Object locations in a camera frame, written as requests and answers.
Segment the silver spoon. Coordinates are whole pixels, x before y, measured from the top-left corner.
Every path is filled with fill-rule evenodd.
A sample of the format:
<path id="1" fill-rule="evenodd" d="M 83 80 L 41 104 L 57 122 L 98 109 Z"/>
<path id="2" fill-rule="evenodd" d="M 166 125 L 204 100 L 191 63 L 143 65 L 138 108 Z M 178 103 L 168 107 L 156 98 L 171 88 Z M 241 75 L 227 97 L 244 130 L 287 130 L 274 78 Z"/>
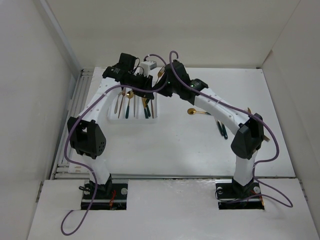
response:
<path id="1" fill-rule="evenodd" d="M 133 95 L 133 117 L 136 118 L 136 95 Z"/>

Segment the gold fork green handle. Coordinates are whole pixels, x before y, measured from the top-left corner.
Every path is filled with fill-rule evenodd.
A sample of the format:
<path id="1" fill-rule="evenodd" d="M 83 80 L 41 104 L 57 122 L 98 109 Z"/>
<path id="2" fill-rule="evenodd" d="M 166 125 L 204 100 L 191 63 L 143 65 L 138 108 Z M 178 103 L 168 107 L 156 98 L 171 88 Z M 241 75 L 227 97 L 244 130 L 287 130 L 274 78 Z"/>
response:
<path id="1" fill-rule="evenodd" d="M 156 80 L 155 84 L 157 84 L 157 83 L 160 81 L 160 79 L 162 78 L 162 76 L 164 75 L 164 73 L 165 73 L 165 66 L 163 66 L 163 67 L 158 71 L 158 73 L 157 73 L 157 80 Z"/>

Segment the gold spoon green handle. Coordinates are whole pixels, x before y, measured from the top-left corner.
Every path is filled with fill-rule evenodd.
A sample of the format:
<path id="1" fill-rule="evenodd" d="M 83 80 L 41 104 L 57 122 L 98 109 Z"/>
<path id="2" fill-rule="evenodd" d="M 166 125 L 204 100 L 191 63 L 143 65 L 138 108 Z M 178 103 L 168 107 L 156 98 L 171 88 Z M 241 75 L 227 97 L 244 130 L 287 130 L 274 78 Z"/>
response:
<path id="1" fill-rule="evenodd" d="M 222 137 L 224 137 L 225 140 L 227 140 L 228 134 L 227 134 L 225 125 L 222 122 L 220 122 L 218 119 L 215 119 L 215 121 L 219 130 L 219 133 L 221 134 Z"/>
<path id="2" fill-rule="evenodd" d="M 196 110 L 195 108 L 189 108 L 188 110 L 187 110 L 187 113 L 189 114 L 189 115 L 195 115 L 195 114 L 202 114 L 202 115 L 211 115 L 209 112 L 207 112 L 207 111 L 199 111 L 199 110 Z"/>
<path id="3" fill-rule="evenodd" d="M 132 90 L 128 91 L 126 94 L 126 97 L 128 98 L 128 103 L 126 107 L 125 118 L 128 119 L 129 113 L 130 113 L 130 102 L 131 102 L 131 99 L 134 97 L 133 91 Z"/>

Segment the rose gold knife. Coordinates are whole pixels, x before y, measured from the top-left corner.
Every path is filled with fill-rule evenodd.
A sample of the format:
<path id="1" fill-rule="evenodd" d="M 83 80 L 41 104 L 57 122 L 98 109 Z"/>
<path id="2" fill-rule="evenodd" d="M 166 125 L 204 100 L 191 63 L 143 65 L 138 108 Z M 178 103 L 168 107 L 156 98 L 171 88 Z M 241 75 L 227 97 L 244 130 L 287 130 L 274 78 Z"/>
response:
<path id="1" fill-rule="evenodd" d="M 150 100 L 150 106 L 151 106 L 151 116 L 154 119 L 155 115 L 154 115 L 154 105 L 153 105 L 153 100 Z"/>

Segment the rose gold fork long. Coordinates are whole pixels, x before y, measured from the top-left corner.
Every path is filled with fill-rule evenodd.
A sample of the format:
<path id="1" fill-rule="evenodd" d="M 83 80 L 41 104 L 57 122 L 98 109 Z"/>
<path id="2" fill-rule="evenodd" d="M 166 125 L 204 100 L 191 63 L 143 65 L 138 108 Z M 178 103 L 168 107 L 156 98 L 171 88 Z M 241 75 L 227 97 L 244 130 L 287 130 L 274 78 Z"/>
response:
<path id="1" fill-rule="evenodd" d="M 124 87 L 121 92 L 122 97 L 121 97 L 120 107 L 119 107 L 119 111 L 118 111 L 118 119 L 123 118 L 126 93 L 127 93 L 126 88 Z"/>

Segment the silver rose fork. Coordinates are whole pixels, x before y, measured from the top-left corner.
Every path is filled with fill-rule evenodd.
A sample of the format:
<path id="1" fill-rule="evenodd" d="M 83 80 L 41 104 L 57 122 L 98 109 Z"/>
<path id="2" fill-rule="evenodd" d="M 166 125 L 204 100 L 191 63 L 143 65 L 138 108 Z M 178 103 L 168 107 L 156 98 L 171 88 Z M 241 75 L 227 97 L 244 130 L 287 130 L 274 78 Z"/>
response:
<path id="1" fill-rule="evenodd" d="M 119 98 L 120 98 L 120 96 L 122 96 L 122 94 L 123 94 L 123 90 L 117 95 L 117 99 L 116 99 L 114 111 L 113 111 L 114 114 L 117 114 L 117 112 L 118 112 Z"/>

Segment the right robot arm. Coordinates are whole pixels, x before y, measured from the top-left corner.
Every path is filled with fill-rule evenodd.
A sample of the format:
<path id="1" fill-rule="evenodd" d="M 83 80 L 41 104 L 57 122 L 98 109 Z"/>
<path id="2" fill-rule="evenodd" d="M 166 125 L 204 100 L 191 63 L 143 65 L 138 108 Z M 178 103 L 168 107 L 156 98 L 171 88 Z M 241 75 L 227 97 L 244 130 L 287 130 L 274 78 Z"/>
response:
<path id="1" fill-rule="evenodd" d="M 221 121 L 234 134 L 231 149 L 236 155 L 235 172 L 232 178 L 232 193 L 243 197 L 253 186 L 252 168 L 258 150 L 264 140 L 263 118 L 229 108 L 229 104 L 219 99 L 202 80 L 190 79 L 184 65 L 174 60 L 164 67 L 164 75 L 155 89 L 165 84 L 158 93 L 165 97 L 176 94 L 180 99 L 201 108 Z"/>

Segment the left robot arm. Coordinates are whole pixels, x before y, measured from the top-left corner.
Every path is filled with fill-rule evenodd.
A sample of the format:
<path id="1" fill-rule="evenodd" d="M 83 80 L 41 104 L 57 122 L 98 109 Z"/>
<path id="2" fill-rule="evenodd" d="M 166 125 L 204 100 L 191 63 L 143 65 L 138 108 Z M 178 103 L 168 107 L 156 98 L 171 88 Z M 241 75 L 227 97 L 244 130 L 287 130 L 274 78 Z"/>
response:
<path id="1" fill-rule="evenodd" d="M 107 139 L 102 125 L 113 101 L 127 90 L 142 98 L 154 98 L 150 73 L 157 63 L 146 59 L 136 63 L 136 60 L 133 55 L 121 53 L 118 63 L 102 73 L 100 85 L 85 109 L 67 122 L 67 144 L 82 157 L 79 165 L 89 171 L 89 183 L 83 190 L 98 199 L 107 198 L 112 192 L 112 176 L 103 157 Z"/>

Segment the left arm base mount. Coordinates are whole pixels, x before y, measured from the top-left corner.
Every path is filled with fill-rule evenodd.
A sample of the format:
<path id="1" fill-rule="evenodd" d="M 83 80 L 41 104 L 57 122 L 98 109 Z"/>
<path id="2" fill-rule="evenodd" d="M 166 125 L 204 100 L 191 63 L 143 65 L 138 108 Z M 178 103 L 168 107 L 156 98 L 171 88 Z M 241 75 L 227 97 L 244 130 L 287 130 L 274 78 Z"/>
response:
<path id="1" fill-rule="evenodd" d="M 79 187 L 82 191 L 82 199 L 80 209 L 86 210 L 94 193 L 94 185 L 91 181 L 86 182 Z M 106 211 L 122 211 L 127 209 L 128 184 L 127 183 L 112 183 L 108 189 L 102 191 L 98 188 L 94 197 L 90 210 L 106 210 Z"/>

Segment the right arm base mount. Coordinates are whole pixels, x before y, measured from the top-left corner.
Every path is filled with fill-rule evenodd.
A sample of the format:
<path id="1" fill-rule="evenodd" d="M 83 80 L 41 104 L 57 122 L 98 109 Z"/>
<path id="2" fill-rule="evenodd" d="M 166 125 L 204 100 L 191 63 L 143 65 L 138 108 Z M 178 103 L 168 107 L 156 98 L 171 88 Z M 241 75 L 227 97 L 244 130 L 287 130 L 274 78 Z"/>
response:
<path id="1" fill-rule="evenodd" d="M 219 210 L 264 210 L 264 202 L 260 196 L 261 189 L 257 182 L 244 193 L 237 193 L 231 182 L 215 184 L 215 198 L 218 200 Z"/>

